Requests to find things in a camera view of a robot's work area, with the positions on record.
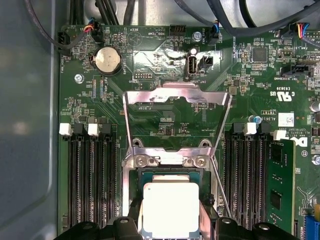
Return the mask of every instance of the green circuit board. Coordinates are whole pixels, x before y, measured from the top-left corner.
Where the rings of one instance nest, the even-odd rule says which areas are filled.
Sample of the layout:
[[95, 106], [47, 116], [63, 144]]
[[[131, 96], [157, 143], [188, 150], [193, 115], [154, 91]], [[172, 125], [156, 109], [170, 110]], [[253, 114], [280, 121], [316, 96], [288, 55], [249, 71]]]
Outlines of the green circuit board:
[[[62, 30], [74, 39], [82, 29], [68, 25]], [[294, 219], [290, 221], [293, 224], [296, 220], [295, 235], [304, 239], [305, 215], [312, 214], [313, 204], [320, 201], [320, 168], [312, 162], [313, 156], [320, 154], [320, 138], [312, 136], [312, 127], [317, 124], [310, 110], [311, 102], [320, 99], [320, 51], [298, 38], [281, 38], [276, 32], [235, 38], [221, 30], [218, 43], [209, 45], [209, 28], [186, 27], [180, 36], [172, 36], [170, 30], [169, 26], [103, 26], [104, 46], [114, 47], [122, 57], [122, 70], [113, 76], [103, 76], [90, 63], [90, 54], [102, 46], [89, 34], [71, 50], [72, 56], [60, 58], [59, 122], [83, 123], [85, 128], [90, 123], [112, 125], [113, 215], [121, 215], [121, 160], [128, 150], [123, 93], [152, 91], [165, 82], [188, 81], [202, 91], [232, 94], [226, 129], [233, 123], [247, 123], [249, 116], [260, 116], [270, 123], [272, 131], [286, 130], [287, 137], [295, 139], [295, 167], [291, 166]], [[194, 32], [202, 34], [200, 42], [193, 41]], [[320, 32], [307, 34], [320, 39]], [[197, 74], [186, 79], [186, 54], [192, 48], [198, 51], [198, 63], [203, 57], [213, 62], [205, 70], [199, 66]], [[312, 72], [282, 74], [294, 64], [312, 66]], [[76, 75], [83, 77], [82, 83], [75, 82]], [[166, 150], [198, 147], [203, 139], [212, 141], [220, 115], [221, 109], [215, 104], [187, 103], [177, 98], [163, 104], [137, 103], [129, 108], [132, 137], [140, 139], [145, 147]], [[223, 142], [224, 136], [216, 151], [221, 172]], [[58, 229], [62, 232], [68, 216], [70, 150], [62, 138], [59, 146]], [[220, 197], [217, 201], [223, 206]]]

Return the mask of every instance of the metal bracket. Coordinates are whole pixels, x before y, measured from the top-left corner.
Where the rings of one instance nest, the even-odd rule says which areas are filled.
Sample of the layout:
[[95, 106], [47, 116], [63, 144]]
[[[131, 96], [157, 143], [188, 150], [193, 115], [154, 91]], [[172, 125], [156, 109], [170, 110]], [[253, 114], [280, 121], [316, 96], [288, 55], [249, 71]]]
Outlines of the metal bracket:
[[[213, 103], [223, 106], [223, 113], [221, 114], [212, 145], [205, 144], [201, 147], [181, 148], [178, 151], [166, 151], [161, 147], [137, 147], [133, 145], [128, 106], [136, 103], [165, 103], [169, 98], [185, 98], [188, 103]], [[144, 168], [147, 166], [157, 167], [160, 163], [166, 165], [182, 165], [183, 167], [207, 168], [209, 163], [211, 163], [218, 186], [221, 192], [224, 193], [218, 175], [215, 152], [230, 110], [231, 94], [228, 92], [204, 92], [201, 91], [198, 85], [190, 82], [168, 82], [153, 91], [125, 91], [122, 99], [129, 145], [127, 156], [122, 162], [122, 213], [124, 215], [128, 214], [130, 204], [129, 172], [135, 168]], [[224, 194], [222, 195], [228, 215], [230, 216], [227, 199]]]
[[125, 125], [129, 144], [129, 154], [135, 156], [141, 147], [133, 146], [129, 125], [128, 105], [136, 103], [165, 103], [171, 97], [185, 98], [188, 103], [213, 103], [224, 106], [214, 140], [213, 146], [209, 147], [208, 156], [213, 157], [217, 149], [221, 134], [231, 106], [232, 96], [228, 92], [204, 92], [198, 85], [190, 82], [168, 82], [157, 87], [153, 91], [125, 91], [123, 93], [123, 108]]

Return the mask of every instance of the screw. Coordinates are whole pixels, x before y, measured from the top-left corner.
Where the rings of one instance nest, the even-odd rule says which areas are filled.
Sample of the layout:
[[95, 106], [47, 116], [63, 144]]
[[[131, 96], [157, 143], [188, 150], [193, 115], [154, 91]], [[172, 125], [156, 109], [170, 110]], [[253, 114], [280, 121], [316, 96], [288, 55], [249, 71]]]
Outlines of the screw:
[[195, 42], [200, 42], [202, 40], [202, 33], [199, 32], [199, 31], [195, 31], [193, 34], [192, 34], [192, 39], [193, 41]]
[[320, 165], [320, 155], [314, 155], [312, 158], [312, 163], [314, 165]]
[[82, 84], [85, 80], [85, 77], [81, 74], [76, 74], [74, 76], [74, 81], [77, 83], [77, 84]]
[[205, 164], [206, 164], [206, 160], [204, 158], [198, 158], [196, 160], [196, 164], [199, 166], [199, 167], [203, 167]]
[[140, 167], [147, 165], [146, 159], [144, 157], [138, 157], [136, 159], [136, 164]]
[[267, 225], [265, 225], [265, 224], [260, 224], [259, 225], [259, 228], [261, 228], [262, 230], [269, 230], [270, 228], [267, 226]]
[[230, 224], [231, 220], [229, 218], [223, 218], [222, 222], [224, 222], [225, 224]]

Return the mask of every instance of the white sticker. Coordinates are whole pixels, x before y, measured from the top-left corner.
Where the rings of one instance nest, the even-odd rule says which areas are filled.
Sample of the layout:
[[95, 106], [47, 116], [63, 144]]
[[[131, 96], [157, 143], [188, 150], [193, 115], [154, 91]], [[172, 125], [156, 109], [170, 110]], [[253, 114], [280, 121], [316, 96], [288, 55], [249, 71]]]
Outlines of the white sticker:
[[278, 127], [294, 127], [295, 114], [293, 112], [279, 112]]

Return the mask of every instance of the capacitor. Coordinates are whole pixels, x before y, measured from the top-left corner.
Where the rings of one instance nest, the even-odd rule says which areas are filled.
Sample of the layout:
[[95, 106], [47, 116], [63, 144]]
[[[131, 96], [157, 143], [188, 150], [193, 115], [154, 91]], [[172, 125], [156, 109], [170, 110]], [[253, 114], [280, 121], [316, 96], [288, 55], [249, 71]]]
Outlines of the capacitor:
[[314, 156], [312, 157], [312, 163], [313, 163], [314, 165], [320, 165], [320, 155], [314, 155]]
[[195, 42], [200, 42], [202, 40], [202, 33], [199, 32], [199, 31], [195, 31], [192, 34], [192, 40], [195, 41]]
[[113, 76], [122, 68], [122, 57], [118, 50], [111, 46], [98, 49], [90, 56], [90, 63], [105, 76]]
[[320, 101], [314, 101], [310, 104], [310, 109], [312, 112], [320, 112]]
[[262, 122], [262, 118], [260, 116], [251, 115], [248, 118], [250, 123], [260, 124]]

